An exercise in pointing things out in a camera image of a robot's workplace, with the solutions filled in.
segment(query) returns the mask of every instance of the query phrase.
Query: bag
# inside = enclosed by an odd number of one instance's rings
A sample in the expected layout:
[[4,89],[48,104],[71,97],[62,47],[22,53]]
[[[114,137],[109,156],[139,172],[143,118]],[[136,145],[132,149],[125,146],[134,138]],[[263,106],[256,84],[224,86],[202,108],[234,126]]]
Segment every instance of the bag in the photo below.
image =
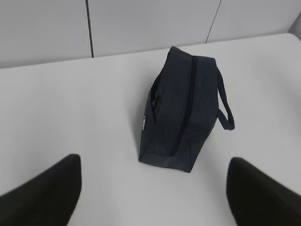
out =
[[[219,109],[218,91],[228,119]],[[224,129],[234,129],[215,59],[171,47],[147,97],[139,161],[190,172],[217,118]]]
[[229,164],[227,198],[238,226],[301,225],[301,196],[242,158]]

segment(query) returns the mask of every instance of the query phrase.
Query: bag handle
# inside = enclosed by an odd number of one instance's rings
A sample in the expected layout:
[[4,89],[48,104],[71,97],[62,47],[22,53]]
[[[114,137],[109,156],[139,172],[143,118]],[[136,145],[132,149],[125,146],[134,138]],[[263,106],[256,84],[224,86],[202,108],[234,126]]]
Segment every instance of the bag handle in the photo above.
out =
[[218,88],[218,92],[220,93],[222,103],[224,104],[226,112],[228,114],[228,119],[220,109],[217,110],[217,114],[216,114],[217,118],[221,122],[221,125],[224,129],[233,130],[235,128],[234,118],[227,101],[226,90],[222,79],[222,75],[220,70],[218,69],[217,69],[217,88]]

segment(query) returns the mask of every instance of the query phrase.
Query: wall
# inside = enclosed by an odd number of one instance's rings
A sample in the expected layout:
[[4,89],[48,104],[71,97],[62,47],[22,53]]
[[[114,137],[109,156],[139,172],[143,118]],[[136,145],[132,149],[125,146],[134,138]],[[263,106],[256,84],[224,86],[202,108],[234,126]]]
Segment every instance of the wall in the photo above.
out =
[[99,57],[283,33],[300,9],[301,0],[1,0],[0,68],[91,57],[88,18]]
[[296,35],[301,40],[301,12],[288,32]]
[[0,68],[90,57],[84,0],[1,0]]
[[208,42],[286,33],[301,0],[222,0]]

